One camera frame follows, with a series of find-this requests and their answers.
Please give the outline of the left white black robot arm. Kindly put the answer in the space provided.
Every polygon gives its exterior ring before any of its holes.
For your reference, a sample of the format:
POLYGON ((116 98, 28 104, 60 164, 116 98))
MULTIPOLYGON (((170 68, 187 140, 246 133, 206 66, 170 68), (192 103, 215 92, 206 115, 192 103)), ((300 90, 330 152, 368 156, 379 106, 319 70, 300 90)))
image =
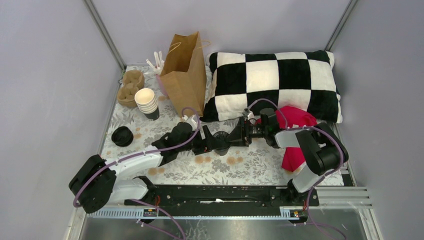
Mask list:
POLYGON ((203 126, 203 133, 200 133, 189 123, 180 122, 144 151, 109 160, 95 154, 86 160, 68 185, 74 194, 73 205, 83 208, 87 214, 106 204, 130 199, 148 206, 155 200, 154 190, 140 177, 129 179, 131 175, 166 165, 180 152, 192 151, 200 155, 228 146, 226 137, 213 136, 207 126, 203 126))

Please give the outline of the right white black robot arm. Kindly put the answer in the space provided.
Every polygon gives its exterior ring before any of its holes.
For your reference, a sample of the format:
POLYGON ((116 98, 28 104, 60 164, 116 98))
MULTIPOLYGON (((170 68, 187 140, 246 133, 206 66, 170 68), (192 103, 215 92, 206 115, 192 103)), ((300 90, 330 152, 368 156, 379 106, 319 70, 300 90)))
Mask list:
POLYGON ((272 108, 262 109, 259 115, 260 123, 251 123, 246 116, 240 117, 232 132, 219 142, 224 148, 247 147, 252 139, 262 138, 275 149, 299 148, 306 165, 287 184, 286 198, 293 206, 301 205, 307 199, 307 191, 349 159, 346 148, 327 123, 281 128, 272 108))

